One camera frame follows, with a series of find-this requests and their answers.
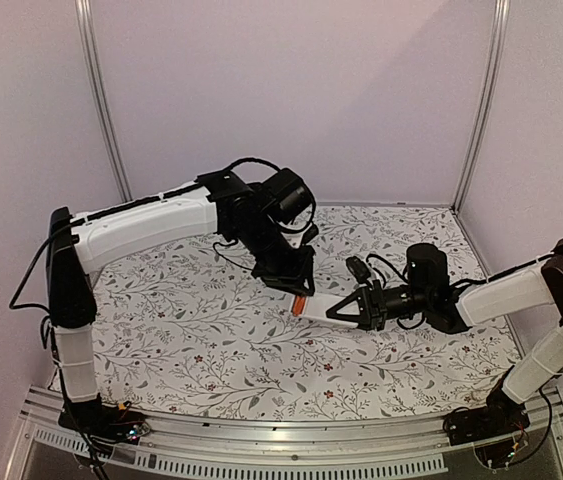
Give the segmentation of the white remote control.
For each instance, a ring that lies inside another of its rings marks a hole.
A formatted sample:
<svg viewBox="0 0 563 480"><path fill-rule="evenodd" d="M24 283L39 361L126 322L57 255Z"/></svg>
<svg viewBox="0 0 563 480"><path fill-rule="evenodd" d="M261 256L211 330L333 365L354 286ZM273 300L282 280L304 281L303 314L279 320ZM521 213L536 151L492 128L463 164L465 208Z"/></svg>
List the white remote control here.
<svg viewBox="0 0 563 480"><path fill-rule="evenodd" d="M350 324L347 322L341 322L336 320L328 320L326 318L326 309L333 306L337 301L342 300L343 297L331 295L331 294L323 294L323 293L315 293L311 297L307 297L305 309L299 316L294 316L291 312L292 304L290 305L290 314L293 317L303 318L306 320L315 321L317 323L327 325L330 327L340 327L340 328L347 328L347 329L354 329L356 325L354 323Z"/></svg>

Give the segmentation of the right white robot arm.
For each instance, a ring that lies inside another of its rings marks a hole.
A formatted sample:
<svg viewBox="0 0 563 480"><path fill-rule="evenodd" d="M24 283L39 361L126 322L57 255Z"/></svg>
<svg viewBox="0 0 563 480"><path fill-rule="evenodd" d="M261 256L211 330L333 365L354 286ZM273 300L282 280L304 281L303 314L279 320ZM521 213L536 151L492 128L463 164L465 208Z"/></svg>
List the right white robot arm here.
<svg viewBox="0 0 563 480"><path fill-rule="evenodd" d="M430 243L410 246L406 259L405 284L361 287L329 305L326 318L375 330L388 320L419 314L434 329L458 334L537 306L557 308L558 326L499 382L496 389L506 398L497 398L479 412L482 432L500 435L516 420L515 404L524 403L563 370L563 239L548 254L485 280L451 282L446 254Z"/></svg>

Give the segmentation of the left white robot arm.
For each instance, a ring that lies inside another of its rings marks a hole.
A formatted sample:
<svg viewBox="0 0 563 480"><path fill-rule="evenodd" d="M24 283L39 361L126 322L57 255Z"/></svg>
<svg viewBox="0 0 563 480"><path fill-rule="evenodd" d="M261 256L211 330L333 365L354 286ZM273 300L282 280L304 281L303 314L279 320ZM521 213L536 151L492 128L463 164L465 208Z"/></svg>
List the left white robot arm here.
<svg viewBox="0 0 563 480"><path fill-rule="evenodd" d="M289 168L274 166L264 181L245 182L235 170L253 161L238 159L174 190L96 212L52 213L48 237L35 255L46 260L48 303L42 309L52 325L70 415L87 433L102 433L110 423L95 378L91 273L165 243L218 234L248 250L255 259L251 274L266 287L314 294L315 251L309 243L318 229L312 219L291 225L304 211L315 211L314 195Z"/></svg>

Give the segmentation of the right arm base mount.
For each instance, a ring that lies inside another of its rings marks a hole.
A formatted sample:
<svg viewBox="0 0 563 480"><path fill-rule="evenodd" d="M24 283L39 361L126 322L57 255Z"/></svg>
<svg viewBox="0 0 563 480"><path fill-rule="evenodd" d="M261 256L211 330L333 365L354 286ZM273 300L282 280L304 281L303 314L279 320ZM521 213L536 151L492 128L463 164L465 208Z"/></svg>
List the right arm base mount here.
<svg viewBox="0 0 563 480"><path fill-rule="evenodd" d="M442 428L450 444L460 445L525 430L530 420L524 404L489 396L482 407L459 408L446 415Z"/></svg>

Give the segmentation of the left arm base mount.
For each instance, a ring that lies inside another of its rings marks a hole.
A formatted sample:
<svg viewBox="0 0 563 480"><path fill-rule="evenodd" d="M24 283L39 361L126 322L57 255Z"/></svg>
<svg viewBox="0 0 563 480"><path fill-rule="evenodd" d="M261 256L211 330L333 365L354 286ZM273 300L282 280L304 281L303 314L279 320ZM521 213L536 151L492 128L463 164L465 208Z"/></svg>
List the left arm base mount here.
<svg viewBox="0 0 563 480"><path fill-rule="evenodd" d="M137 444L151 433L147 417L135 411L131 401L105 405L100 397L88 402L64 401L58 424L105 443Z"/></svg>

